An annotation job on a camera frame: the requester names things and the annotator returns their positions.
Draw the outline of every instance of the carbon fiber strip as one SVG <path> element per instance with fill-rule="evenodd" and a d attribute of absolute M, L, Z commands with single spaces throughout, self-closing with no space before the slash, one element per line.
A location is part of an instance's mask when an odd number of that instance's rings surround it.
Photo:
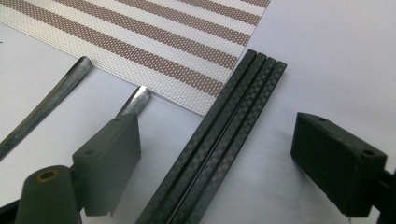
<path fill-rule="evenodd" d="M 230 77 L 230 80 L 224 86 L 222 91 L 219 94 L 219 97 L 212 105 L 212 107 L 207 112 L 205 118 L 198 126 L 194 135 L 190 139 L 189 143 L 185 146 L 184 150 L 181 152 L 180 156 L 177 158 L 172 169 L 166 175 L 165 179 L 158 187 L 154 196 L 149 201 L 143 213 L 140 215 L 139 219 L 136 223 L 149 223 L 153 216 L 157 213 L 157 211 L 161 208 L 165 197 L 167 196 L 167 192 L 170 188 L 173 187 L 174 181 L 179 178 L 177 174 L 183 169 L 184 165 L 188 158 L 191 157 L 194 150 L 203 143 L 203 140 L 206 138 L 210 129 L 212 128 L 214 122 L 219 117 L 220 113 L 223 111 L 224 106 L 228 103 L 230 98 L 232 97 L 236 87 L 239 85 L 245 73 L 251 66 L 253 60 L 256 57 L 256 52 L 254 50 L 248 50 L 242 59 L 241 63 L 238 64 L 233 75 Z"/>
<path fill-rule="evenodd" d="M 259 117 L 260 113 L 262 112 L 262 109 L 265 107 L 269 97 L 271 96 L 271 93 L 273 92 L 276 86 L 276 83 L 279 81 L 283 72 L 285 71 L 286 66 L 287 65 L 282 62 L 278 62 L 276 64 L 273 72 L 271 73 L 271 76 L 268 78 L 268 81 L 265 83 L 265 86 L 262 89 L 262 92 L 260 93 L 257 103 L 253 106 L 253 108 L 247 115 L 247 118 L 244 121 L 241 130 L 233 140 L 233 144 L 231 145 L 230 149 L 228 150 L 228 152 L 220 162 L 216 172 L 211 177 L 210 182 L 208 183 L 203 194 L 199 198 L 199 201 L 195 205 L 190 216 L 183 223 L 199 223 L 199 221 L 201 220 L 202 216 L 206 211 L 206 208 L 209 206 L 222 180 L 227 175 L 227 172 L 229 171 L 231 165 L 233 164 L 233 161 L 236 158 L 239 150 L 241 149 L 242 145 L 245 143 L 246 139 L 248 138 L 248 135 L 251 129 L 253 128 L 257 118 Z"/>
<path fill-rule="evenodd" d="M 275 59 L 269 58 L 266 60 L 262 70 L 259 72 L 256 80 L 253 82 L 253 85 L 249 88 L 245 99 L 236 110 L 230 125 L 226 128 L 224 134 L 219 140 L 219 143 L 216 145 L 213 153 L 207 160 L 204 169 L 202 169 L 196 180 L 191 183 L 192 187 L 187 196 L 181 202 L 181 206 L 173 216 L 171 223 L 185 223 L 185 219 L 190 215 L 191 210 L 194 208 L 203 190 L 207 186 L 208 180 L 210 180 L 214 174 L 214 171 L 216 171 L 218 168 L 219 163 L 221 163 L 225 155 L 224 153 L 227 153 L 231 143 L 235 139 L 235 136 L 239 134 L 242 124 L 247 118 L 250 109 L 256 103 L 256 100 L 258 99 L 258 96 L 263 89 L 265 82 L 270 76 L 275 64 Z"/>
<path fill-rule="evenodd" d="M 239 64 L 136 223 L 199 222 L 286 68 L 274 59 L 265 62 L 262 54 L 253 62 L 250 56 L 249 65 L 243 66 L 251 53 L 255 54 L 249 51 Z"/>
<path fill-rule="evenodd" d="M 154 219 L 152 219 L 154 223 L 162 223 L 164 220 L 168 220 L 174 214 L 175 209 L 177 209 L 177 206 L 185 194 L 185 191 L 188 189 L 190 182 L 193 180 L 200 167 L 204 164 L 204 160 L 208 155 L 208 152 L 213 150 L 213 146 L 221 137 L 221 134 L 231 119 L 233 112 L 244 98 L 250 84 L 262 68 L 265 59 L 266 56 L 263 54 L 259 53 L 257 55 L 253 61 L 253 64 L 247 70 L 244 80 L 237 87 L 233 97 L 225 106 L 221 116 L 219 116 L 215 125 L 210 130 L 207 138 L 199 146 L 199 148 L 195 150 L 195 155 L 189 159 L 189 163 L 186 168 L 184 168 L 181 173 L 177 174 L 180 176 L 180 178 L 174 182 L 174 187 L 169 191 L 162 209 L 154 217 Z"/>

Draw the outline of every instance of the white surface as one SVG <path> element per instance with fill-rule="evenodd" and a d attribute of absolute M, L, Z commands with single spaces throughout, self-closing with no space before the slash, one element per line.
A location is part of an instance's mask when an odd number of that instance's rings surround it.
<path fill-rule="evenodd" d="M 202 223 L 348 223 L 290 158 L 298 111 L 322 116 L 389 155 L 396 168 L 396 3 L 273 0 L 247 45 L 289 66 Z M 0 24 L 0 139 L 76 59 Z M 113 118 L 134 86 L 93 69 L 0 162 L 0 206 L 20 197 L 33 171 L 71 155 Z M 156 96 L 139 117 L 142 159 L 114 217 L 134 223 L 202 118 Z M 353 218 L 352 223 L 375 223 Z"/>

